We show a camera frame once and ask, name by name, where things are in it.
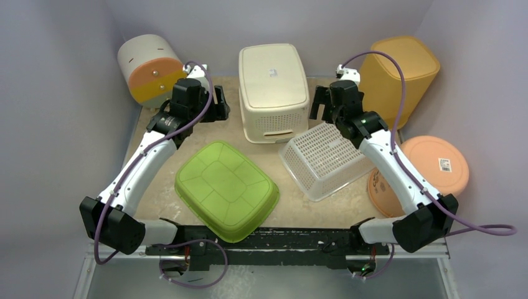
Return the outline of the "cream plastic storage basket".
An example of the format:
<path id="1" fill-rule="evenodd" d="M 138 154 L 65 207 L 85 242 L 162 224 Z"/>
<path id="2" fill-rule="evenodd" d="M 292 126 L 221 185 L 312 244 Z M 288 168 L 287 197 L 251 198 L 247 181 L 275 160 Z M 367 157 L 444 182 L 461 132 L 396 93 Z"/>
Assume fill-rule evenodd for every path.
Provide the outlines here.
<path id="1" fill-rule="evenodd" d="M 238 74 L 243 132 L 249 142 L 281 143 L 308 130 L 308 83 L 294 45 L 243 48 Z"/>

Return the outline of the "green solid tray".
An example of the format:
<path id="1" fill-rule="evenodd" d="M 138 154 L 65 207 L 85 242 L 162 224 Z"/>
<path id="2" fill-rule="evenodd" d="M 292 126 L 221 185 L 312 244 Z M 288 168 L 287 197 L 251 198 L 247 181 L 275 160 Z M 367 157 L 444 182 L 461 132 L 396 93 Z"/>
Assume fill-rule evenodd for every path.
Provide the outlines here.
<path id="1" fill-rule="evenodd" d="M 280 200 L 277 184 L 225 141 L 214 141 L 178 170 L 174 189 L 218 238 L 237 243 L 260 227 Z"/>

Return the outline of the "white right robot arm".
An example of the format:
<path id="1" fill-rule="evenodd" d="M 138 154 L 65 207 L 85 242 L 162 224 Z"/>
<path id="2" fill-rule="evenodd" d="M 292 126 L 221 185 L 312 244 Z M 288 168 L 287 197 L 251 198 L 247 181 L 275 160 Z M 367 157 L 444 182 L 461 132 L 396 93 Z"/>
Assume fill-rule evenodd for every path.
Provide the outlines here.
<path id="1" fill-rule="evenodd" d="M 450 232 L 452 215 L 459 204 L 452 194 L 443 195 L 401 153 L 378 113 L 362 107 L 364 94 L 355 82 L 339 80 L 317 86 L 309 117 L 333 124 L 341 136 L 369 158 L 389 183 L 404 211 L 401 217 L 369 218 L 351 227 L 349 244 L 359 254 L 376 243 L 397 244 L 414 253 Z"/>

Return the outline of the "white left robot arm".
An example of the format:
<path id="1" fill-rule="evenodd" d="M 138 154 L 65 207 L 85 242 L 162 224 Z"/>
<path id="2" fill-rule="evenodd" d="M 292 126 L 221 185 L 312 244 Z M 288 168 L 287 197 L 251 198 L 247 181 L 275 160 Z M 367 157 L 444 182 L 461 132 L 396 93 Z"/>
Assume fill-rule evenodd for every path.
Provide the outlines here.
<path id="1" fill-rule="evenodd" d="M 132 254 L 142 245 L 158 245 L 171 255 L 181 253 L 186 238 L 173 221 L 135 219 L 143 194 L 164 163 L 192 134 L 198 122 L 215 122 L 229 117 L 224 90 L 195 78 L 179 79 L 172 95 L 159 107 L 146 127 L 140 145 L 119 175 L 97 197 L 85 197 L 80 213 L 89 238 L 94 241 L 98 263 L 101 244 L 115 253 Z"/>

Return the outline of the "white perforated tray basket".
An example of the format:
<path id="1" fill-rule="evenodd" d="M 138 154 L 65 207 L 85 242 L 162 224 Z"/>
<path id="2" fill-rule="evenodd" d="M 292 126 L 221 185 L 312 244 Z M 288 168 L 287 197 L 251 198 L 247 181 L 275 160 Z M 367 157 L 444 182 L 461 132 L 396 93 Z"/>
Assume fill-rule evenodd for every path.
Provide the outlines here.
<path id="1" fill-rule="evenodd" d="M 335 125 L 321 123 L 279 150 L 285 169 L 308 199 L 319 202 L 375 166 Z"/>

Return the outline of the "yellow slatted laundry basket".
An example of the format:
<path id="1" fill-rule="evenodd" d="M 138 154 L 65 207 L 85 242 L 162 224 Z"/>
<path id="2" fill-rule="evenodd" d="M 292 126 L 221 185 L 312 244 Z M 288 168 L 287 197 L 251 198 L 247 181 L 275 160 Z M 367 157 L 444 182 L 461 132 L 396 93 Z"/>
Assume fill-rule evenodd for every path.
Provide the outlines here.
<path id="1" fill-rule="evenodd" d="M 405 103 L 397 129 L 401 129 L 440 71 L 440 63 L 433 52 L 413 36 L 398 36 L 372 44 L 371 50 L 383 52 L 393 58 L 405 79 Z M 389 128 L 394 125 L 400 106 L 402 81 L 395 65 L 379 54 L 369 54 L 359 70 L 359 90 L 366 111 L 375 111 Z"/>

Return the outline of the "peach plastic bucket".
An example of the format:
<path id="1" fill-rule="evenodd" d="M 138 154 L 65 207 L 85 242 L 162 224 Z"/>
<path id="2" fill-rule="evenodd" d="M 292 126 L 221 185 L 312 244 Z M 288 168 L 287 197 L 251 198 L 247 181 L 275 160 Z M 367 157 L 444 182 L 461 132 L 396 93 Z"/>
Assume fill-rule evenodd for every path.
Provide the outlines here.
<path id="1" fill-rule="evenodd" d="M 469 166 L 451 143 L 434 136 L 416 136 L 400 148 L 423 177 L 443 195 L 458 198 L 469 181 Z M 371 203 L 385 217 L 404 215 L 401 204 L 378 169 L 369 176 L 367 190 Z"/>

